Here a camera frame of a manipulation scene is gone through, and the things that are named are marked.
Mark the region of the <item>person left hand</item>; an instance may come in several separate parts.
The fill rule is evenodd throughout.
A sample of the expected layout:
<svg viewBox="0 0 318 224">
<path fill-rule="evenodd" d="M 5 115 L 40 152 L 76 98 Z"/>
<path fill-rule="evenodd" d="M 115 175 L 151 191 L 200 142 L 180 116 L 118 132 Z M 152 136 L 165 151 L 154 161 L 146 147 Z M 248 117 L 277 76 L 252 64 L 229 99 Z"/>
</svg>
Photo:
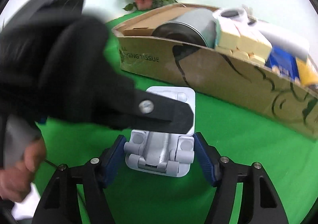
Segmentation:
<svg viewBox="0 0 318 224">
<path fill-rule="evenodd" d="M 1 170 L 1 198 L 21 203 L 29 195 L 31 183 L 45 159 L 46 146 L 41 137 L 27 146 L 22 160 Z"/>
</svg>

